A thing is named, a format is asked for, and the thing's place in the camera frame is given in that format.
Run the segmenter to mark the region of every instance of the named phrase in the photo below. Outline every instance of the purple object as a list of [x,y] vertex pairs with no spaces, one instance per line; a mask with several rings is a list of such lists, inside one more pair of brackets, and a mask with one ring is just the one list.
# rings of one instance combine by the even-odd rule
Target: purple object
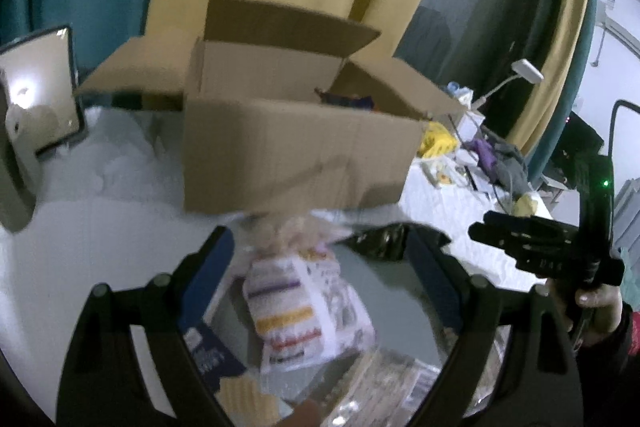
[[495,157],[494,147],[487,140],[474,138],[465,143],[465,149],[478,154],[478,165],[482,172],[489,177],[489,181],[495,184],[498,181],[498,174],[495,171],[498,159]]

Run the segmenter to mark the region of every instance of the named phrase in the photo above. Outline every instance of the white wall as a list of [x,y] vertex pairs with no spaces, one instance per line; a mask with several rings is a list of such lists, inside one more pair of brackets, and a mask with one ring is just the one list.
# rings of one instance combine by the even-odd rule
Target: white wall
[[[608,15],[640,38],[640,2],[615,0]],[[602,29],[596,28],[589,62],[595,60]],[[616,100],[624,98],[640,104],[640,60],[610,34],[606,34],[600,65],[591,64],[582,78],[578,96],[582,107],[580,117],[604,139],[609,146],[609,121]],[[620,110],[614,136],[614,187],[618,190],[630,178],[640,177],[640,116]]]

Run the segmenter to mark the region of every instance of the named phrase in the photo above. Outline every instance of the yellow bag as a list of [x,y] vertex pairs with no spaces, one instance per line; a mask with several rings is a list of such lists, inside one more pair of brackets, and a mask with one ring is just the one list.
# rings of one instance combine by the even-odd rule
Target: yellow bag
[[458,140],[451,136],[443,124],[431,121],[422,137],[422,145],[418,150],[420,158],[435,158],[456,150]]

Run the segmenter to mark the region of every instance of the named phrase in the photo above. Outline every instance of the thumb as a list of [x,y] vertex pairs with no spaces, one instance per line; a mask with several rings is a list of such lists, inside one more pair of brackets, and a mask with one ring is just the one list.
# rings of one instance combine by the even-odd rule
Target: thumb
[[620,290],[616,286],[603,284],[594,290],[578,290],[575,303],[580,308],[606,308],[617,304]]
[[313,400],[305,400],[293,413],[274,427],[320,427],[320,408]]

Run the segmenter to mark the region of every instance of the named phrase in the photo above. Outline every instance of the red sleeve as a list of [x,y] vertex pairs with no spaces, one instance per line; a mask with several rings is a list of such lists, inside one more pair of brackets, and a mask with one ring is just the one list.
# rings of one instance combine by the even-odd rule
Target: red sleeve
[[629,347],[629,355],[636,356],[640,352],[640,312],[634,312],[631,315],[632,320],[632,332],[631,332],[631,346]]

